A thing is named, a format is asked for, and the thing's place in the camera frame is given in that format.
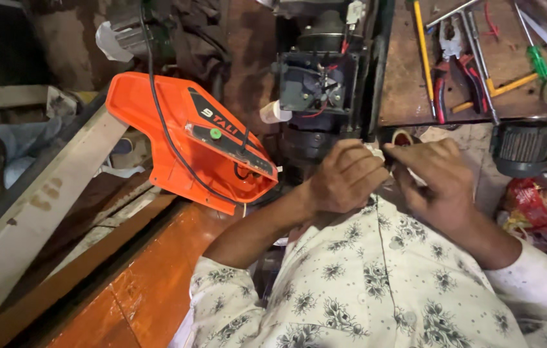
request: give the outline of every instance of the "shirt sleeve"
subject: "shirt sleeve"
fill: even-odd
[[[495,292],[516,316],[530,347],[547,347],[547,254],[521,240],[517,261],[486,271]]]
[[[247,270],[200,257],[190,296],[194,347],[239,347],[258,334],[265,310]]]

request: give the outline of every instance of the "tali logo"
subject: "tali logo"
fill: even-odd
[[[223,128],[224,130],[228,131],[232,135],[235,135],[235,133],[237,133],[238,130],[237,128],[235,128],[235,126],[232,125],[232,123],[230,123],[227,119],[221,116],[214,115],[213,111],[209,110],[208,108],[205,108],[200,113],[205,115],[205,117],[208,117],[208,118],[211,118],[213,116],[213,120],[211,120],[211,122],[214,122],[220,128]]]

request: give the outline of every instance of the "red wire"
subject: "red wire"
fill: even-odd
[[[313,113],[312,115],[304,115],[304,116],[301,116],[301,117],[303,117],[303,118],[306,118],[306,117],[316,117],[316,116],[322,114],[326,107],[327,107],[327,102],[325,102],[325,104],[323,104],[323,107],[320,109],[319,112]]]
[[[343,41],[342,41],[342,49],[340,50],[340,52],[342,52],[342,54],[344,54],[344,53],[348,50],[348,48],[349,48],[349,44],[347,43],[346,40],[343,40]],[[337,67],[338,67],[338,64],[335,64],[335,65],[330,65],[330,66],[328,66],[327,69],[333,70],[333,69],[335,69],[335,68],[337,68]]]
[[[486,22],[488,23],[488,26],[491,28],[490,32],[482,33],[482,35],[494,35],[497,41],[499,41],[499,27],[493,24],[493,21],[491,20],[491,15],[488,11],[488,1],[484,4],[484,14],[486,16]]]

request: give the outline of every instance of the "red plastic bag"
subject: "red plastic bag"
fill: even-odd
[[[547,181],[544,177],[512,179],[507,186],[503,208],[510,213],[503,225],[547,251]]]

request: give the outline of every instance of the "pliers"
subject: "pliers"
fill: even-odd
[[[445,39],[445,31],[447,30],[447,22],[443,20],[439,28],[439,44],[443,50],[442,59],[435,67],[434,93],[436,96],[435,110],[439,124],[445,123],[445,78],[450,72],[450,57],[456,57],[456,65],[463,72],[464,79],[469,87],[471,99],[473,101],[473,109],[477,114],[485,113],[488,109],[486,95],[482,90],[482,82],[475,67],[470,65],[473,60],[472,54],[463,54],[462,45],[460,44],[460,26],[458,18],[452,18],[452,28],[454,35],[451,39]]]

